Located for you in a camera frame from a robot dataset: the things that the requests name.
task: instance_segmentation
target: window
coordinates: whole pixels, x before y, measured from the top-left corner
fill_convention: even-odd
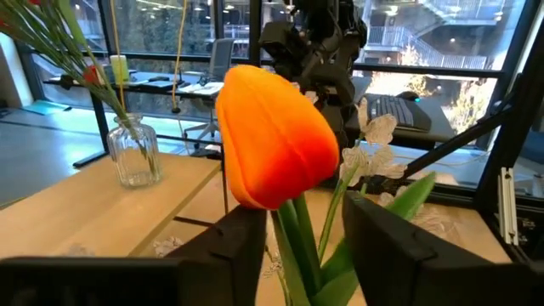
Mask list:
[[[369,77],[369,94],[397,95],[412,91],[422,99],[440,104],[456,133],[470,128],[487,110],[495,89],[495,79],[428,76],[405,73],[354,71],[354,76]]]
[[[94,51],[105,51],[105,36],[100,21],[99,0],[72,0],[71,5],[77,23]]]
[[[176,54],[183,1],[117,0],[122,52]],[[215,39],[211,0],[188,0],[182,54],[209,55]]]
[[[223,23],[224,37],[235,39],[232,56],[247,58],[249,56],[249,0],[225,0]]]
[[[150,77],[155,77],[155,72],[172,75],[175,62],[148,59],[129,59],[128,67],[137,71],[154,72]],[[181,63],[181,71],[209,71],[208,63]],[[127,93],[127,108],[132,112],[145,113],[152,116],[174,116],[172,113],[172,96],[169,94],[148,94],[148,93]],[[208,119],[210,110],[199,103],[197,99],[178,100],[178,105],[182,109],[181,116]]]
[[[368,27],[359,63],[479,70],[502,68],[524,6],[524,0],[354,3]],[[287,16],[282,1],[263,2],[264,24]]]
[[[514,166],[514,186],[517,194],[544,198],[544,104]]]
[[[35,64],[39,79],[42,82],[47,81],[52,77],[59,77],[64,73],[62,69],[49,64],[47,60],[38,54],[33,54],[32,60]],[[107,59],[98,58],[97,60],[102,64],[108,63]],[[86,88],[73,87],[70,88],[70,90],[65,90],[58,85],[42,84],[42,89],[43,96],[50,101],[71,106],[93,107],[91,95]]]

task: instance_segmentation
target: cable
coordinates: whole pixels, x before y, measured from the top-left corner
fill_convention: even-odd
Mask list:
[[[182,41],[183,41],[183,34],[184,34],[184,26],[185,26],[185,14],[187,12],[187,0],[184,0],[184,8],[183,13],[181,17],[181,23],[179,24],[179,34],[178,34],[178,52],[176,53],[176,65],[174,67],[173,71],[173,85],[172,85],[172,112],[177,113],[178,118],[178,127],[179,132],[181,133],[181,137],[185,138],[184,136],[184,128],[181,126],[181,110],[178,107],[178,101],[176,100],[176,89],[178,86],[178,72],[179,72],[179,57],[181,56],[181,47],[182,47]],[[189,154],[189,146],[187,145],[187,141],[184,140],[185,149],[187,150],[187,153]]]
[[[116,9],[114,0],[110,0],[110,10],[111,10],[111,20],[113,21],[113,38],[116,44],[116,51],[117,51],[117,60],[119,61],[119,78],[120,80],[120,86],[119,86],[119,94],[121,95],[121,106],[126,111],[127,107],[125,106],[125,94],[123,93],[123,88],[125,87],[124,81],[122,79],[122,65],[121,65],[121,50],[119,49],[119,36],[117,35],[117,20],[116,20]]]
[[[173,71],[173,85],[172,85],[172,111],[181,111],[178,108],[178,102],[176,101],[176,89],[178,86],[178,71],[179,71],[179,56],[181,55],[182,47],[182,37],[184,35],[184,25],[185,25],[185,14],[187,13],[187,0],[184,0],[184,12],[182,13],[181,23],[179,24],[179,34],[178,34],[178,53],[176,55],[176,66]]]

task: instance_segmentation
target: light wood table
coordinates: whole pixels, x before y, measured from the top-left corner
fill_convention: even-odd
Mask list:
[[[162,181],[150,187],[123,188],[104,158],[0,211],[0,258],[59,256],[74,248],[100,257],[141,253],[220,171],[219,161],[159,158]]]
[[[455,180],[447,174],[440,174],[437,178],[439,183],[454,184]],[[319,240],[320,229],[326,218],[326,211],[332,198],[330,190],[314,189],[306,192],[306,201],[309,207],[309,214],[314,227],[314,236]],[[234,208],[237,203],[229,193],[229,204]],[[508,263],[510,258],[502,249],[500,243],[495,239],[490,229],[479,214],[470,209],[458,207],[445,207],[442,205],[425,204],[423,210],[432,213],[433,218],[427,224],[420,224],[459,247],[490,260],[493,263]],[[186,218],[197,218],[206,222],[216,222],[224,215],[222,181],[221,175],[216,176],[206,185],[201,192],[195,196],[179,214]],[[326,257],[330,256],[334,246],[343,237],[342,220],[337,213],[331,230],[329,247]],[[193,224],[182,224],[171,222],[157,237],[157,241],[166,240],[169,237],[177,237],[182,242],[189,241],[200,234],[206,228]],[[155,256],[152,245],[141,253],[143,256]],[[261,278],[257,292],[257,306],[281,306],[283,305],[283,293],[280,282],[274,273],[270,273],[273,264],[268,257],[264,257]],[[349,306],[364,306],[365,298],[360,289],[354,294]]]

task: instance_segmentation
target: staircase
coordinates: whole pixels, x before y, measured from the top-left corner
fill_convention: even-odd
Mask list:
[[[494,26],[501,18],[505,0],[419,0],[445,25]]]
[[[484,69],[487,57],[479,55],[448,55],[442,54],[410,30],[402,26],[372,26],[367,46],[370,50],[379,47],[380,50],[402,52],[413,48],[419,55],[417,65],[452,68],[452,69]]]

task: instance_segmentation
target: tulip petal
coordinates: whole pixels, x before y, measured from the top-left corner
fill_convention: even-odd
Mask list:
[[[336,169],[334,133],[282,77],[253,66],[232,68],[217,109],[229,184],[242,205],[277,209]]]

